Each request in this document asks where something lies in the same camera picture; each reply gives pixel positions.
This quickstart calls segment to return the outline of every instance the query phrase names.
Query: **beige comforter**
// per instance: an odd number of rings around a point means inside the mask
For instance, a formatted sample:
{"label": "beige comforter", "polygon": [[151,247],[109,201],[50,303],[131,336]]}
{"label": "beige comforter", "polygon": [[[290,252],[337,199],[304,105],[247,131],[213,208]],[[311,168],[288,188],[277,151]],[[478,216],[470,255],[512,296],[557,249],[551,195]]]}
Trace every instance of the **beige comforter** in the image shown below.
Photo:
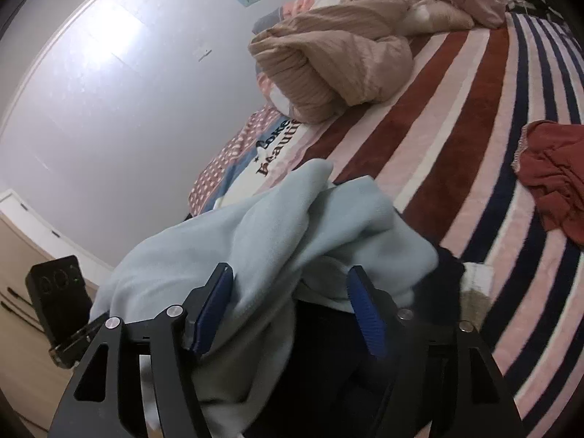
{"label": "beige comforter", "polygon": [[434,0],[341,0],[262,31],[249,51],[293,105],[325,121],[351,105],[389,99],[410,77],[405,36],[468,30],[472,18]]}

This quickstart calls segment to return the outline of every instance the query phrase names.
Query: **metal screw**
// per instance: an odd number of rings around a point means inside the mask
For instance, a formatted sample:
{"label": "metal screw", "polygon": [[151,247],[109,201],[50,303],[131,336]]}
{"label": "metal screw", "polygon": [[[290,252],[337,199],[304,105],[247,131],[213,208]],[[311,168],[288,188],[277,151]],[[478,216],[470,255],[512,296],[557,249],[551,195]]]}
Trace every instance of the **metal screw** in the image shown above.
{"label": "metal screw", "polygon": [[472,323],[469,321],[461,321],[458,323],[458,327],[465,333],[471,333],[474,330],[474,326],[472,326]]}
{"label": "metal screw", "polygon": [[398,318],[403,319],[404,321],[409,321],[414,317],[414,312],[412,310],[408,310],[407,308],[402,308],[398,311]]}
{"label": "metal screw", "polygon": [[179,305],[171,306],[166,310],[166,314],[169,315],[171,318],[174,318],[175,316],[180,316],[182,315],[182,307],[180,307]]}
{"label": "metal screw", "polygon": [[113,316],[112,318],[110,318],[106,321],[107,329],[115,329],[119,325],[120,325],[120,318],[116,318],[115,316]]}

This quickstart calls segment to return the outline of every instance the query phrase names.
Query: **blue gripper pad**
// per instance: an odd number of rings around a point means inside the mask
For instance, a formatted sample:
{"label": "blue gripper pad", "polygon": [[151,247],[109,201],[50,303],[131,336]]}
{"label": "blue gripper pad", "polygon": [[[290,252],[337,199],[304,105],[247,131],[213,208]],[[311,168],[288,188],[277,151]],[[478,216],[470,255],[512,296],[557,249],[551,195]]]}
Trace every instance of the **blue gripper pad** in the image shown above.
{"label": "blue gripper pad", "polygon": [[355,267],[352,267],[347,275],[347,293],[369,353],[378,358],[385,357],[388,352],[385,322]]}
{"label": "blue gripper pad", "polygon": [[215,333],[225,314],[233,289],[233,270],[227,267],[213,288],[205,306],[202,308],[195,329],[193,352],[203,355],[211,349]]}

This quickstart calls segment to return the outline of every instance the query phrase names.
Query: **striped bedsheet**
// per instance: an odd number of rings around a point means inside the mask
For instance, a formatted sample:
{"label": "striped bedsheet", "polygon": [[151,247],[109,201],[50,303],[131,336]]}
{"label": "striped bedsheet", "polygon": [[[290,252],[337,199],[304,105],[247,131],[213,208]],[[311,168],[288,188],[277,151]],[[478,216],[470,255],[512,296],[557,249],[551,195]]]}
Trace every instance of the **striped bedsheet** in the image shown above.
{"label": "striped bedsheet", "polygon": [[507,26],[417,38],[415,69],[387,103],[301,125],[270,107],[199,176],[193,215],[278,183],[311,158],[336,183],[373,176],[418,232],[494,271],[481,333],[531,438],[544,435],[584,375],[583,255],[544,232],[510,167],[521,128],[581,123],[584,61],[553,23],[507,14]]}

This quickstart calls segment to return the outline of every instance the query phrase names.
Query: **light blue fabric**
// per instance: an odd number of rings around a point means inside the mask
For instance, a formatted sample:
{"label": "light blue fabric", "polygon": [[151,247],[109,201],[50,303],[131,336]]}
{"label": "light blue fabric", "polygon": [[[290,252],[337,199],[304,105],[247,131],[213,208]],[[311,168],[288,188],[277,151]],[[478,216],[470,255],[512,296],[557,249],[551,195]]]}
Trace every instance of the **light blue fabric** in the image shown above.
{"label": "light blue fabric", "polygon": [[[312,160],[278,186],[171,227],[139,244],[97,292],[91,317],[153,318],[203,285],[220,261],[233,297],[211,351],[193,373],[214,436],[235,437],[257,417],[284,370],[294,338],[293,298],[351,311],[346,273],[362,265],[399,306],[438,263],[370,177],[339,186],[332,164]],[[157,424],[144,364],[147,418]]]}

